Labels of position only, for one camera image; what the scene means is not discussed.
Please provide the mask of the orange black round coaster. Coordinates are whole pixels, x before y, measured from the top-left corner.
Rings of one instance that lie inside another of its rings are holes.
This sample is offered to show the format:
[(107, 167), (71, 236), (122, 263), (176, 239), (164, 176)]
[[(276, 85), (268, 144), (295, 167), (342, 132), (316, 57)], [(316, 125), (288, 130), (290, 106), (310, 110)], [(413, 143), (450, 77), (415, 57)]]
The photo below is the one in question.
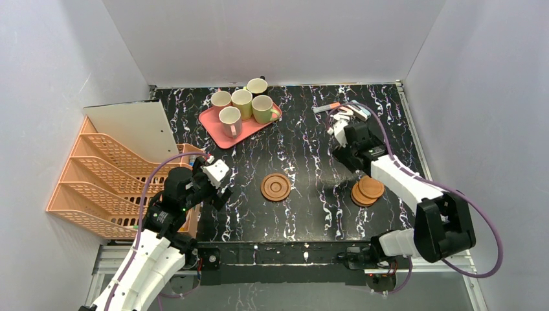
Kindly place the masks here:
[(357, 206), (364, 208), (364, 207), (370, 207), (372, 206), (376, 201), (377, 198), (369, 198), (361, 193), (359, 190), (359, 184), (356, 183), (352, 187), (351, 191), (351, 199)]

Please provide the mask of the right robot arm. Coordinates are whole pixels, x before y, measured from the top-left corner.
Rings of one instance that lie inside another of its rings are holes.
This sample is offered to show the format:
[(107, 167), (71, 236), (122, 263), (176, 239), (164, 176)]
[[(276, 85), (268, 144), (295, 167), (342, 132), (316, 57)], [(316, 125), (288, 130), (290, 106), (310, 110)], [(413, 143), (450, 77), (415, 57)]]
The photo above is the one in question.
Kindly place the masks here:
[(341, 120), (328, 128), (338, 142), (333, 157), (352, 172), (360, 170), (389, 188), (414, 213), (412, 229), (388, 231), (370, 240), (366, 257), (381, 262), (397, 256), (437, 262), (476, 245), (469, 206), (455, 194), (423, 182), (366, 123)]

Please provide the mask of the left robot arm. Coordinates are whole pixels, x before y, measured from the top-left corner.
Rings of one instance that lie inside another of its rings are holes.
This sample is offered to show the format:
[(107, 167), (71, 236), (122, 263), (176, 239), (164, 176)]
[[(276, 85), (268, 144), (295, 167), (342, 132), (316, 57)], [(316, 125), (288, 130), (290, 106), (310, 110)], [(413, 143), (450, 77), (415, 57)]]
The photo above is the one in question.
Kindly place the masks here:
[(180, 232), (188, 211), (200, 203), (221, 209), (232, 194), (219, 191), (228, 174), (222, 160), (209, 165), (198, 159), (191, 169), (171, 169), (163, 190), (150, 198), (120, 268), (91, 305), (80, 310), (147, 310), (197, 247), (195, 238)]

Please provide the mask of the brown grooved wooden coaster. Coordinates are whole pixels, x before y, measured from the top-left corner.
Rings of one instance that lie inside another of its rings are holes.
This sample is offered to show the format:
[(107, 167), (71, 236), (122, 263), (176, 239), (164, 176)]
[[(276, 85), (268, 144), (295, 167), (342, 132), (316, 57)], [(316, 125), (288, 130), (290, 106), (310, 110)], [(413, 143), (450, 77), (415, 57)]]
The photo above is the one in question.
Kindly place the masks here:
[(266, 200), (280, 202), (289, 196), (291, 182), (284, 174), (272, 173), (263, 178), (260, 190)]

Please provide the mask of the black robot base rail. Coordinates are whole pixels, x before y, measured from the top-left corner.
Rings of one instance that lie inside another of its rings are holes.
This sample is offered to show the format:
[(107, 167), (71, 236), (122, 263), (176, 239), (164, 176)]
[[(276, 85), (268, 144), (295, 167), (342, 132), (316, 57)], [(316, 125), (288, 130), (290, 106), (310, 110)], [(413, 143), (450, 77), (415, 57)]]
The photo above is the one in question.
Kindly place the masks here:
[(446, 264), (395, 257), (376, 264), (368, 243), (350, 242), (200, 242), (189, 266), (168, 278), (165, 296), (178, 296), (197, 285), (240, 283), (344, 283), (393, 290), (408, 273), (456, 272)]

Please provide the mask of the plain brown coaster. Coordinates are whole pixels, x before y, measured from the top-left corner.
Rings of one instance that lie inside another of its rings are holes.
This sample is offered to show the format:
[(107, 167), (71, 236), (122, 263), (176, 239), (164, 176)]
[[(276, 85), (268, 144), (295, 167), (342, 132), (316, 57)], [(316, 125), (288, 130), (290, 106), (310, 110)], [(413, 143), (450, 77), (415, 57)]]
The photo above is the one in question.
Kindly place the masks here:
[(385, 192), (385, 186), (374, 178), (363, 176), (359, 180), (359, 191), (367, 198), (378, 199)]

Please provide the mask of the pink serving tray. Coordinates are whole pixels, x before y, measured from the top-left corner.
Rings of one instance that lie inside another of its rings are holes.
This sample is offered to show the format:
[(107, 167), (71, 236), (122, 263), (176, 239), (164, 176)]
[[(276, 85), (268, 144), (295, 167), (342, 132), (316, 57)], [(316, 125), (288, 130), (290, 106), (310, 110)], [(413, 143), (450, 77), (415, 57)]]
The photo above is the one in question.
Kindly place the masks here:
[(274, 120), (265, 124), (258, 123), (254, 117), (246, 121), (239, 118), (236, 122), (227, 124), (221, 121), (216, 108), (203, 111), (199, 115), (199, 121), (218, 147), (228, 149), (277, 121), (282, 115), (282, 110), (276, 104), (273, 104), (271, 111)]

